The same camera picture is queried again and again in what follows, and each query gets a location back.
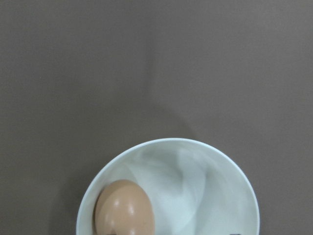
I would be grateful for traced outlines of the brown egg from bowl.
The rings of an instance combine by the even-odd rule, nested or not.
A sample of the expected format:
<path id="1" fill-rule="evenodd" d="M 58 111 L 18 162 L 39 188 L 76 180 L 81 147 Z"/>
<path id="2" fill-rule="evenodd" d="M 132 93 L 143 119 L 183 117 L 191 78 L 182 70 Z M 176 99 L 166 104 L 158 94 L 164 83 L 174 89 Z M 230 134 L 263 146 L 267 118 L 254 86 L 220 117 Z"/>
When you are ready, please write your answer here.
<path id="1" fill-rule="evenodd" d="M 146 192 L 129 180 L 118 180 L 100 193 L 94 210 L 97 235 L 154 235 L 155 218 Z"/>

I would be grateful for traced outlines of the white ceramic bowl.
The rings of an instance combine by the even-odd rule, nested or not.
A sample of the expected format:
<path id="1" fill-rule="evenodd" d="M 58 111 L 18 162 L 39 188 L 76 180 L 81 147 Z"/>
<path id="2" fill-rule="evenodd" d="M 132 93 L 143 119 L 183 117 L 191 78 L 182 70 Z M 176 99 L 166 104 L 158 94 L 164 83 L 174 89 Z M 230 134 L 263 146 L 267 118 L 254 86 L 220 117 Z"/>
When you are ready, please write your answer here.
<path id="1" fill-rule="evenodd" d="M 257 235 L 260 213 L 242 170 L 223 152 L 190 139 L 165 138 L 136 145 L 108 162 L 87 188 L 78 235 L 93 235 L 101 190 L 130 180 L 147 193 L 158 235 Z"/>

